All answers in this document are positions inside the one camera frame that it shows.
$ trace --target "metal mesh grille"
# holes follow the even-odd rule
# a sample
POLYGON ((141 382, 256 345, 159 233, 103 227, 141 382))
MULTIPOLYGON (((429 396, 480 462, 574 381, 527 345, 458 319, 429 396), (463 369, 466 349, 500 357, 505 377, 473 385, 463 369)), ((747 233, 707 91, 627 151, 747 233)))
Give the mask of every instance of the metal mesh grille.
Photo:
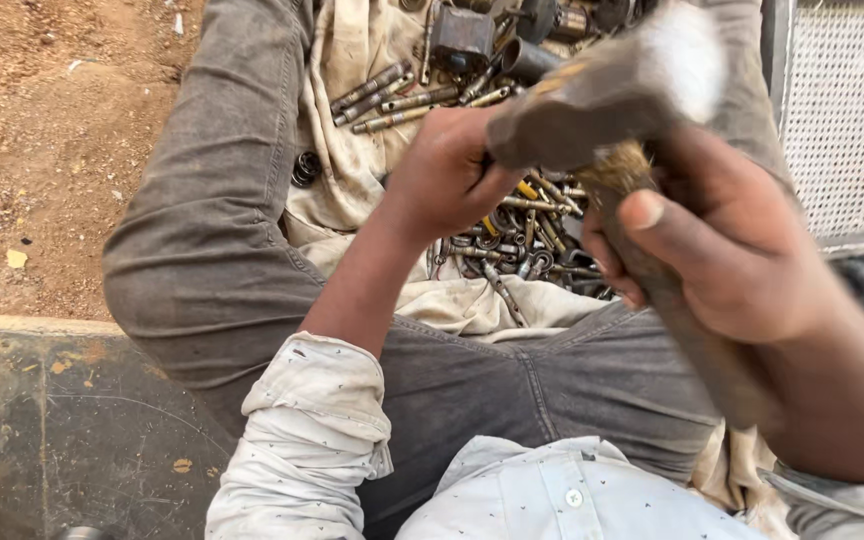
POLYGON ((864 5, 800 6, 785 158, 817 239, 864 233, 864 5))

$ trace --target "dirt ground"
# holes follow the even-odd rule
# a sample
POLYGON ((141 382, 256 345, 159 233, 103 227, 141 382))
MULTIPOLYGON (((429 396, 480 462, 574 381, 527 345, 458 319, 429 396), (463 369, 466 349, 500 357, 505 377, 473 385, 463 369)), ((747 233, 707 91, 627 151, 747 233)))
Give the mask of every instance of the dirt ground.
POLYGON ((0 0, 0 314, 111 320, 102 246, 172 108, 203 4, 0 0))

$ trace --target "shirt sleeve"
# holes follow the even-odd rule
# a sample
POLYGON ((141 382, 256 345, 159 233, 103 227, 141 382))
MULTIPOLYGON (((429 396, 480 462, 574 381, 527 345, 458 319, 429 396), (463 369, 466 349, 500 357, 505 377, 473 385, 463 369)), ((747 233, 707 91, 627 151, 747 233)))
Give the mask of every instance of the shirt sleeve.
POLYGON ((308 332, 289 337, 242 403, 246 430, 205 538, 363 538, 355 488, 393 470, 384 392, 366 350, 308 332))
POLYGON ((801 540, 864 539, 864 485, 798 472, 781 462, 759 475, 789 506, 785 521, 801 540))

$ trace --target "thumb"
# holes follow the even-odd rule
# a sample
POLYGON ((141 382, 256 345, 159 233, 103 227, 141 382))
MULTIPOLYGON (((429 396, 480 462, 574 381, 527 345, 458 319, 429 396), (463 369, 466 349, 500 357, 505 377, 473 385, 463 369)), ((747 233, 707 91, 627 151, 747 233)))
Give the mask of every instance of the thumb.
POLYGON ((765 260, 708 223, 650 189, 630 194, 616 211, 629 238, 696 286, 740 284, 765 260))

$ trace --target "jeans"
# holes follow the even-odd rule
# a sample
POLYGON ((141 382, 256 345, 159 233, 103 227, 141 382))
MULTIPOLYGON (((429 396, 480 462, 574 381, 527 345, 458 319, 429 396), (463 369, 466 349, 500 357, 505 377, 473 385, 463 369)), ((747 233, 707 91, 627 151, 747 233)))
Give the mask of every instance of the jeans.
MULTIPOLYGON (((710 127, 784 170, 759 56, 758 0, 718 5, 732 73, 710 127)), ((201 44, 102 257, 115 320, 233 436, 240 406, 325 284, 278 226, 294 160, 311 0, 210 0, 201 44)), ((539 446, 602 436, 683 484, 719 421, 651 311, 621 303, 551 338, 483 344, 396 316, 382 350, 395 472, 358 490, 391 538, 473 436, 539 446)))

